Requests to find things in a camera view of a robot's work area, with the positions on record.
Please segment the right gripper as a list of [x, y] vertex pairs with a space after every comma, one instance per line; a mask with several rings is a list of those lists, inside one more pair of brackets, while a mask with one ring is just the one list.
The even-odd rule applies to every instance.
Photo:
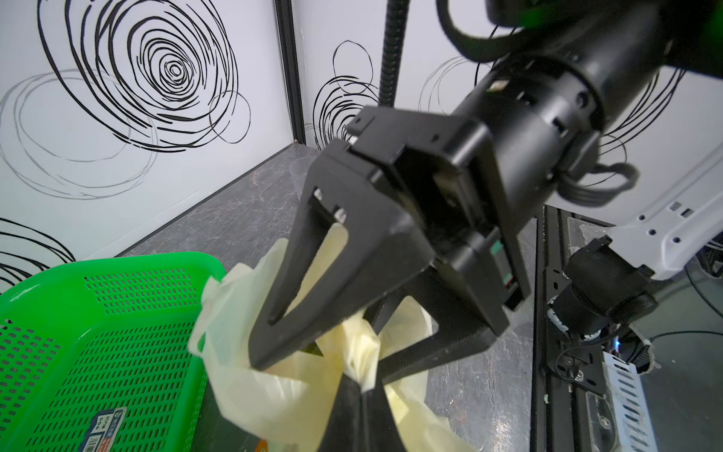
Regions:
[[[581, 84], [481, 84], [449, 116], [365, 107], [348, 125], [357, 156], [335, 139], [309, 169], [250, 334], [252, 367], [275, 365], [365, 307], [385, 384], [490, 348], [506, 309], [530, 292], [517, 235], [563, 177], [593, 166], [596, 109]], [[437, 268], [427, 269], [435, 252], [414, 217], [381, 191], [381, 170], [420, 218]], [[346, 244], [295, 303], [334, 224]]]

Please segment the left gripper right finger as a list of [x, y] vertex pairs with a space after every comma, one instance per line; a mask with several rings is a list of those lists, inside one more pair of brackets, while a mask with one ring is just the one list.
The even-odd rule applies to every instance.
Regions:
[[406, 451], [383, 386], [363, 394], [363, 450]]

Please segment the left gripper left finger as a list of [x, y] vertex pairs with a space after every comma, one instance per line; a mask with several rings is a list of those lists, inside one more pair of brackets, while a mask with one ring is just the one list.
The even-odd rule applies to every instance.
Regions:
[[318, 452], [363, 450], [362, 401], [359, 384], [350, 377], [342, 377]]

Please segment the yellow printed plastic bag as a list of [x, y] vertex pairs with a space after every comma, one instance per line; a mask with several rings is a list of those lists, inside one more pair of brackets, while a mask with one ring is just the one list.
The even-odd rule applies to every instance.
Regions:
[[239, 264], [220, 279], [210, 278], [203, 288], [188, 348], [203, 360], [221, 415], [269, 441], [274, 451], [317, 451], [340, 380], [350, 377], [361, 387], [362, 398], [384, 387], [406, 451], [468, 450], [447, 419], [427, 406], [427, 373], [381, 381], [380, 335], [361, 315], [322, 335], [313, 352], [294, 352], [266, 370], [252, 367], [250, 333], [286, 248], [286, 240], [280, 239], [257, 266]]

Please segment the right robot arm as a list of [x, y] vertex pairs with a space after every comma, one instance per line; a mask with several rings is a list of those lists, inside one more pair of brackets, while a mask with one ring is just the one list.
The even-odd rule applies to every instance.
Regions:
[[614, 120], [660, 68], [722, 75], [718, 1], [493, 2], [510, 34], [442, 29], [489, 74], [448, 116], [395, 108], [409, 3], [388, 4], [376, 105], [310, 168], [279, 274], [250, 334], [265, 370], [355, 314], [411, 296], [438, 333], [381, 362], [384, 380], [487, 350], [530, 292], [517, 235], [552, 194], [583, 207], [632, 189], [604, 165], [654, 111]]

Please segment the barcode label sticker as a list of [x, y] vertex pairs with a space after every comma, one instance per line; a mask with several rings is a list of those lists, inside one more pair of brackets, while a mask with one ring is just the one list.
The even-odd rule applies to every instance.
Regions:
[[127, 413], [126, 407], [98, 412], [90, 422], [79, 452], [109, 452]]

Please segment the green plastic basket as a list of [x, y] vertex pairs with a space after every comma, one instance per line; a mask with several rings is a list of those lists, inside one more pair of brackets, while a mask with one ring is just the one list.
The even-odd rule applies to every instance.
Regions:
[[90, 260], [1, 297], [1, 447], [78, 451], [126, 407], [110, 451], [188, 451], [207, 378], [188, 342], [222, 263], [200, 252]]

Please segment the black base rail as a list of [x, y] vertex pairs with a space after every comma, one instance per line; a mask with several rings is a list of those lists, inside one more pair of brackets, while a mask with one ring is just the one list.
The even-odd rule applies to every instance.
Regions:
[[602, 352], [591, 350], [593, 364], [583, 368], [583, 382], [559, 377], [557, 357], [569, 339], [548, 318], [548, 302], [568, 285], [563, 269], [570, 258], [570, 213], [543, 207], [537, 220], [534, 345], [531, 402], [532, 451], [591, 451], [593, 438], [587, 403], [604, 388]]

